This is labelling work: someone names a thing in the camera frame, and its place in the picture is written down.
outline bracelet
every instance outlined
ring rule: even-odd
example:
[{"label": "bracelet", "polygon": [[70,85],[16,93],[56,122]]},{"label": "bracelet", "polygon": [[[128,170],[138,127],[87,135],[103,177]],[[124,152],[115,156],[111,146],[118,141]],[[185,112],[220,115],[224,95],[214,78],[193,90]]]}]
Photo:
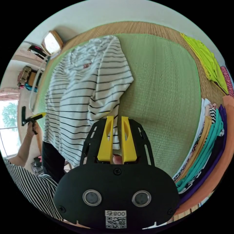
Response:
[{"label": "bracelet", "polygon": [[28,133],[26,133],[26,135],[28,135],[29,137],[33,137],[33,136],[30,136]]}]

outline white striped t-shirt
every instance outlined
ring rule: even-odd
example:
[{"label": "white striped t-shirt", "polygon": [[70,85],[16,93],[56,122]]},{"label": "white striped t-shirt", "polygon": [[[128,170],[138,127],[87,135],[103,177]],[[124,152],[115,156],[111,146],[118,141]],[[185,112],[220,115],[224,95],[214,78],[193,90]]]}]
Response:
[{"label": "white striped t-shirt", "polygon": [[41,212],[63,220],[54,205],[54,194],[57,183],[49,175],[36,176],[21,166],[11,164],[3,158],[6,168],[14,183],[25,198]]},{"label": "white striped t-shirt", "polygon": [[93,123],[114,116],[113,149],[120,149],[119,99],[133,82],[115,36],[91,39],[69,52],[55,67],[45,96],[44,138],[73,166],[80,164],[84,140]]}]

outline person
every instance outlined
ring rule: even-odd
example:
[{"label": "person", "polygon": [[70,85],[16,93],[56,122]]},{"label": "person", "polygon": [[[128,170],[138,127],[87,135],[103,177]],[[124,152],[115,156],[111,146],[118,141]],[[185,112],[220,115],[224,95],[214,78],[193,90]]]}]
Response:
[{"label": "person", "polygon": [[[33,130],[30,122],[17,155],[10,159],[3,158],[4,163],[16,186],[33,206],[47,216],[64,221],[54,205],[53,196],[60,179],[65,174],[65,158],[51,144],[42,142],[42,168],[44,174],[36,176],[26,170],[24,166],[28,160],[29,149],[34,136]],[[121,156],[113,156],[113,163],[122,164]]]}]

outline screw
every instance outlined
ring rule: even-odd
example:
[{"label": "screw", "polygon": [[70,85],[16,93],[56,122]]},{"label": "screw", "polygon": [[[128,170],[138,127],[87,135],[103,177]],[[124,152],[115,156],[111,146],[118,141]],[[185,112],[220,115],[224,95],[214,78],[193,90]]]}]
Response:
[{"label": "screw", "polygon": [[173,213],[172,209],[169,209],[168,212],[167,212],[168,215],[172,215],[172,213]]},{"label": "screw", "polygon": [[119,168],[115,168],[114,169],[114,174],[117,175],[117,176],[120,175],[121,174],[121,170]]},{"label": "screw", "polygon": [[59,207],[59,210],[60,210],[62,213],[65,213],[65,212],[66,212],[66,210],[65,210],[65,208],[64,208],[63,206],[60,206],[60,207]]}]

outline black pants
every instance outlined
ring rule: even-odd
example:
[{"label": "black pants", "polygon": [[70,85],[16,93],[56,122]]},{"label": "black pants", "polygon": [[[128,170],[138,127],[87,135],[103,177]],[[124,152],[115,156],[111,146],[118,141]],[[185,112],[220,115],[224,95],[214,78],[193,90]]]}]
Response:
[{"label": "black pants", "polygon": [[65,158],[50,143],[42,142],[42,169],[57,183],[65,175]]}]

